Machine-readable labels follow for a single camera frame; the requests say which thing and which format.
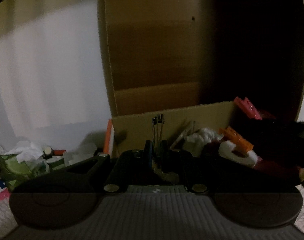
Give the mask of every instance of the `clothespin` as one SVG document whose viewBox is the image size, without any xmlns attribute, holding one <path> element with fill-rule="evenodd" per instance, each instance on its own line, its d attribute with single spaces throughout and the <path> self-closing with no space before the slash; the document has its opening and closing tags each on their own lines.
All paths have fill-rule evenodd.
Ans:
<svg viewBox="0 0 304 240">
<path fill-rule="evenodd" d="M 253 149 L 253 144 L 245 140 L 241 135 L 239 135 L 235 130 L 230 126 L 226 129 L 219 129 L 219 133 L 224 135 L 224 140 L 233 142 L 239 150 L 247 153 Z"/>
<path fill-rule="evenodd" d="M 242 100 L 241 98 L 236 97 L 234 99 L 234 102 L 248 116 L 248 118 L 262 120 L 262 117 L 259 114 L 258 110 L 254 107 L 248 98 Z"/>
</svg>

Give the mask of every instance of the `cardboard box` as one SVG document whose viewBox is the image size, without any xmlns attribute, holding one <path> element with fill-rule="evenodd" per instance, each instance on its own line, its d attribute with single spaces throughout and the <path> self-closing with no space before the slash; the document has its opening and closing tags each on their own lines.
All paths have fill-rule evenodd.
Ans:
<svg viewBox="0 0 304 240">
<path fill-rule="evenodd" d="M 280 119 L 296 119 L 304 87 L 302 0 L 99 4 L 113 117 L 246 96 Z"/>
<path fill-rule="evenodd" d="M 229 125 L 236 111 L 236 105 L 228 101 L 114 117 L 108 124 L 104 152 L 119 157 L 127 150 L 144 149 L 145 141 L 153 139 L 152 118 L 158 113 L 164 114 L 162 139 L 171 145 L 190 121 L 195 121 L 195 129 L 208 127 L 218 131 Z"/>
</svg>

